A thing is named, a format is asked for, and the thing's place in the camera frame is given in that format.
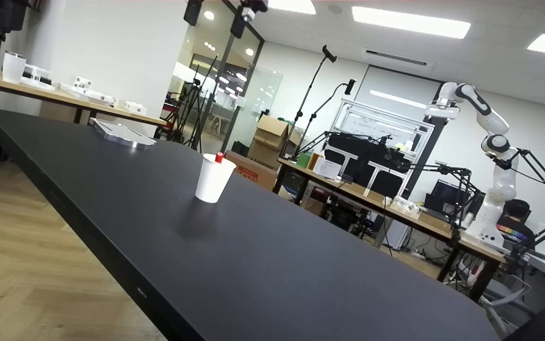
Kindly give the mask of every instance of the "white paper cup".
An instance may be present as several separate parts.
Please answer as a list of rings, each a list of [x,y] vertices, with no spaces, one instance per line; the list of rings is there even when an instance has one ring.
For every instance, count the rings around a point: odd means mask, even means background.
[[[204,200],[204,202],[218,202],[223,187],[227,185],[235,162],[223,158],[221,162],[216,162],[214,153],[202,153],[202,162],[201,162],[201,173],[199,173],[199,183],[195,196]]]
[[[4,54],[4,69],[2,69],[4,81],[21,83],[25,65],[26,65],[26,58],[6,52]]]

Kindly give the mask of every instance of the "desk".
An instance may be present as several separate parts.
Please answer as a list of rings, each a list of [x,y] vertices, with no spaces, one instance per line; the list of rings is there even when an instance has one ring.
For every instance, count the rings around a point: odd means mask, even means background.
[[[0,111],[4,151],[170,338],[496,338],[467,297],[238,173],[202,204],[185,145]]]
[[[28,86],[28,84],[23,84],[23,83],[8,83],[8,81],[2,79],[2,73],[0,73],[0,90],[15,92],[15,94],[21,94],[21,96],[30,96],[30,98],[38,98],[38,100],[57,101],[57,103],[64,103],[64,105],[74,105],[74,107],[78,107],[76,119],[74,119],[76,122],[79,122],[79,119],[81,119],[81,109],[89,109],[91,115],[106,113],[106,115],[123,117],[123,119],[140,120],[140,122],[157,124],[157,126],[165,126],[167,124],[163,119],[155,119],[155,117],[149,117],[149,115],[140,115],[140,113],[132,113],[132,111],[127,111],[127,109],[119,109],[119,107],[110,107],[110,105],[104,105],[104,103],[89,101],[89,100],[72,96],[72,94],[68,94],[68,92],[64,92],[61,88],[42,90],[42,88]]]
[[[324,175],[320,175],[308,168],[297,166],[293,160],[280,158],[278,177],[276,177],[276,183],[272,187],[274,192],[278,192],[284,173],[288,173],[291,170],[307,177],[307,181],[303,181],[303,185],[297,189],[295,202],[299,202],[303,198],[307,183],[308,183],[308,179],[312,179],[312,181],[316,181],[327,189],[333,189],[339,194],[350,196],[356,202],[369,206],[371,209],[377,209],[377,211],[380,211],[392,219],[397,219],[397,221],[401,221],[409,226],[414,226],[426,234],[431,234],[435,238],[450,242],[452,253],[448,255],[448,261],[441,268],[439,280],[445,280],[445,276],[448,274],[448,270],[450,270],[450,266],[456,261],[460,251],[467,251],[467,253],[473,253],[473,255],[484,259],[486,264],[481,270],[477,281],[473,283],[473,287],[469,291],[469,297],[475,300],[479,300],[479,297],[483,295],[488,280],[494,276],[500,262],[505,261],[505,257],[500,251],[484,245],[481,240],[477,240],[473,236],[467,236],[466,232],[462,232],[458,242],[452,242],[452,228],[443,219],[437,219],[437,217],[428,215],[428,213],[420,213],[420,217],[403,215],[401,211],[386,206],[384,196],[380,192],[367,191],[365,187],[361,187],[358,183],[331,181],[329,177],[324,177]]]

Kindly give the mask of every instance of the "robotic arm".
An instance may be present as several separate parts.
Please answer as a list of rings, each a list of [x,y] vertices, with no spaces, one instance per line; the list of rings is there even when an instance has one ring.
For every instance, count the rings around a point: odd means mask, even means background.
[[[486,244],[503,247],[503,236],[496,223],[503,211],[503,204],[517,196],[517,155],[518,149],[507,139],[507,120],[475,90],[466,83],[443,83],[437,101],[426,109],[430,115],[454,117],[458,101],[467,100],[477,109],[477,122],[486,130],[481,141],[481,149],[496,162],[494,185],[486,191],[484,202],[466,228],[467,234],[481,238]]]

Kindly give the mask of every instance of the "wooden floor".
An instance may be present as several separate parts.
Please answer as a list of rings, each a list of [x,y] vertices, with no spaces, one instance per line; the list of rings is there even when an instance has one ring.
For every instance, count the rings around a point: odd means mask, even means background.
[[[394,253],[435,276],[437,268]],[[0,172],[0,341],[165,338],[13,164]]]

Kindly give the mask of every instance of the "white robotic arm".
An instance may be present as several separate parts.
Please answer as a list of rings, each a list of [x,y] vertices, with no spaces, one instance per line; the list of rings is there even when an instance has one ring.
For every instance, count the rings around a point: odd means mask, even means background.
[[[481,149],[494,158],[494,183],[484,194],[484,202],[466,228],[467,234],[481,238],[496,247],[503,247],[503,236],[496,223],[503,211],[505,200],[517,196],[517,147],[505,137],[507,120],[475,90],[473,84],[443,83],[437,101],[426,109],[430,115],[454,117],[456,103],[467,100],[477,109],[477,122],[486,130]]]

